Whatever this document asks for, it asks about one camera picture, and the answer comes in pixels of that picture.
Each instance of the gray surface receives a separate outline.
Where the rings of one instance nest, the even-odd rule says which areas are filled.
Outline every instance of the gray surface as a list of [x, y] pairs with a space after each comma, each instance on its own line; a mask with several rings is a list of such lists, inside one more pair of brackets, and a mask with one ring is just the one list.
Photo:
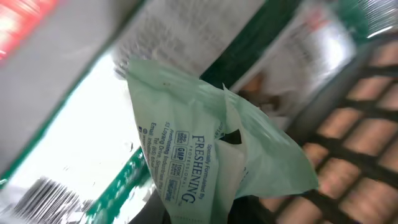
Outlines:
[[134, 2], [61, 1], [1, 65], [0, 175], [117, 31]]

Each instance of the red object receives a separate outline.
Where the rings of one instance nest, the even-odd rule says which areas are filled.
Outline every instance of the red object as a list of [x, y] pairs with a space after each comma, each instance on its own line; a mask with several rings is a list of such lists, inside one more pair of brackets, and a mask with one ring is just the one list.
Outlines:
[[0, 60], [29, 35], [57, 0], [0, 0]]

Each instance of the barcode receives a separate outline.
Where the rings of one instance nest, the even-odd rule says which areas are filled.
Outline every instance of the barcode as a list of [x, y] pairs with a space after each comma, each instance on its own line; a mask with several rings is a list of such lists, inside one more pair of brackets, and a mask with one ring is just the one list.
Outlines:
[[79, 221], [68, 221], [72, 213], [83, 214], [91, 204], [63, 184], [41, 178], [19, 200], [12, 215], [40, 224], [71, 223]]

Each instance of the light green sachet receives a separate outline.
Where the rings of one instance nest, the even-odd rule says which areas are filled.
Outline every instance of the light green sachet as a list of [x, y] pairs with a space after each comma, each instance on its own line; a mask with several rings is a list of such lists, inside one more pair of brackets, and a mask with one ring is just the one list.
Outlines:
[[226, 223], [235, 198], [318, 187], [301, 148], [240, 96], [151, 60], [133, 60], [127, 81], [150, 174], [173, 224]]

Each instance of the brown surface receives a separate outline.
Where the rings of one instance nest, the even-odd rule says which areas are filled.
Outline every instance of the brown surface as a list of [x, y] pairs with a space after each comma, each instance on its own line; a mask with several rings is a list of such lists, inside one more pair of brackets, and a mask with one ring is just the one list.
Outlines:
[[381, 99], [379, 107], [391, 111], [398, 110], [398, 85], [394, 85], [383, 99]]
[[384, 119], [363, 121], [344, 145], [355, 152], [376, 156], [397, 130], [397, 123]]
[[383, 154], [379, 163], [385, 168], [398, 172], [398, 141]]
[[321, 219], [322, 212], [312, 202], [296, 198], [278, 217], [279, 224], [312, 224]]
[[287, 197], [259, 198], [260, 203], [272, 212], [276, 212]]
[[348, 93], [351, 100], [375, 100], [381, 91], [391, 82], [388, 77], [372, 77], [361, 79]]
[[398, 41], [390, 42], [379, 47], [371, 65], [383, 67], [398, 64]]
[[361, 171], [342, 159], [330, 159], [319, 172], [319, 192], [331, 198], [339, 198], [358, 178]]
[[362, 180], [340, 208], [363, 224], [384, 223], [398, 208], [398, 191], [371, 179]]
[[329, 153], [327, 149], [314, 143], [306, 143], [303, 149], [314, 168], [316, 168]]
[[361, 112], [352, 108], [336, 109], [320, 126], [318, 134], [328, 138], [341, 138], [360, 116]]

